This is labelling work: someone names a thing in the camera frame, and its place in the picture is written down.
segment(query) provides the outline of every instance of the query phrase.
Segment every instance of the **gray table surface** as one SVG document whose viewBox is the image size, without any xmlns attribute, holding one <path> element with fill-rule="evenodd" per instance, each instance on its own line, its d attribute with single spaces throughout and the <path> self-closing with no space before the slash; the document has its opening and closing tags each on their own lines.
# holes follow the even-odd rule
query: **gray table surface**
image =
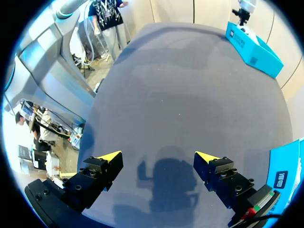
<svg viewBox="0 0 304 228">
<path fill-rule="evenodd" d="M 124 168 L 83 214 L 118 228 L 219 228 L 234 212 L 193 169 L 196 150 L 227 156 L 256 188 L 269 150 L 292 141 L 276 80 L 247 66 L 225 32 L 184 23 L 144 27 L 111 68 L 78 158 L 121 150 Z"/>
</svg>

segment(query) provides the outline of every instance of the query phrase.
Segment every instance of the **black bolt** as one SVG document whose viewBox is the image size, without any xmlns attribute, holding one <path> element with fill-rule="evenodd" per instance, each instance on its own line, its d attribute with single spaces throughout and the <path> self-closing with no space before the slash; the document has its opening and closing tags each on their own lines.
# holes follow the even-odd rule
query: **black bolt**
<svg viewBox="0 0 304 228">
<path fill-rule="evenodd" d="M 48 190 L 48 189 L 44 189 L 43 193 L 44 193 L 45 195 L 48 195 L 48 194 L 49 194 L 49 190 Z"/>
<path fill-rule="evenodd" d="M 221 172 L 220 173 L 220 178 L 224 178 L 224 177 L 226 177 L 227 176 L 227 174 L 225 173 L 225 172 Z"/>
<path fill-rule="evenodd" d="M 80 190 L 81 190 L 81 185 L 76 185 L 76 186 L 75 186 L 75 189 L 76 189 L 77 191 L 80 191 Z"/>
<path fill-rule="evenodd" d="M 242 190 L 242 187 L 237 185 L 236 188 L 235 188 L 235 191 L 241 191 Z"/>
<path fill-rule="evenodd" d="M 37 200 L 37 201 L 39 201 L 39 200 L 41 200 L 41 199 L 42 199 L 42 197 L 41 197 L 41 195 L 40 195 L 40 194 L 37 194 L 37 195 L 35 196 L 35 198 L 36 198 L 36 200 Z"/>
<path fill-rule="evenodd" d="M 96 176 L 96 172 L 92 171 L 92 172 L 90 172 L 90 175 L 91 175 L 91 177 L 95 177 Z"/>
</svg>

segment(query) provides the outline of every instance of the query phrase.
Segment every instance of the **person with black hair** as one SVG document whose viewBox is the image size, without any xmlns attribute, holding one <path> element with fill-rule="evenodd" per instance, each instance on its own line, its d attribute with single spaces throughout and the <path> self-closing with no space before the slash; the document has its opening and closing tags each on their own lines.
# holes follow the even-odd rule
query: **person with black hair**
<svg viewBox="0 0 304 228">
<path fill-rule="evenodd" d="M 26 118 L 24 118 L 24 116 L 22 116 L 20 114 L 20 112 L 16 113 L 15 116 L 15 121 L 17 124 L 19 125 L 23 125 L 24 122 L 27 123 L 27 125 L 29 124 L 29 120 L 27 120 Z M 39 142 L 39 138 L 40 138 L 40 126 L 37 123 L 33 123 L 33 127 L 32 127 L 32 131 L 34 134 L 34 144 L 36 147 L 37 151 L 50 151 L 51 150 L 51 146 L 48 145 L 48 143 L 46 142 Z"/>
</svg>

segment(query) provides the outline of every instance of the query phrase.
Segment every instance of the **black t-shirt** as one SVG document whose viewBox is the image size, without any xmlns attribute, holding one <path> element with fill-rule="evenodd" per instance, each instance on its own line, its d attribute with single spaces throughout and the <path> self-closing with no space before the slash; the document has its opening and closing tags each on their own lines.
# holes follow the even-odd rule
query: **black t-shirt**
<svg viewBox="0 0 304 228">
<path fill-rule="evenodd" d="M 89 9 L 89 17 L 97 16 L 98 24 L 102 31 L 120 25 L 123 23 L 123 18 L 117 7 L 122 3 L 122 0 L 93 1 Z"/>
<path fill-rule="evenodd" d="M 34 121 L 33 123 L 33 128 L 32 128 L 32 131 L 36 131 L 37 134 L 40 133 L 40 126 L 36 123 L 36 120 Z"/>
</svg>

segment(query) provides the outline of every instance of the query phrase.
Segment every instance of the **cardboard box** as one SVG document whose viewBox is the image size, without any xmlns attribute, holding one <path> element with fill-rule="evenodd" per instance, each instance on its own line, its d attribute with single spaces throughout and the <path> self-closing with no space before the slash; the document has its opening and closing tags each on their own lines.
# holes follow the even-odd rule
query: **cardboard box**
<svg viewBox="0 0 304 228">
<path fill-rule="evenodd" d="M 269 76 L 276 78 L 284 64 L 274 51 L 258 36 L 260 45 L 237 28 L 236 24 L 228 22 L 226 38 L 238 51 L 244 62 Z"/>
</svg>

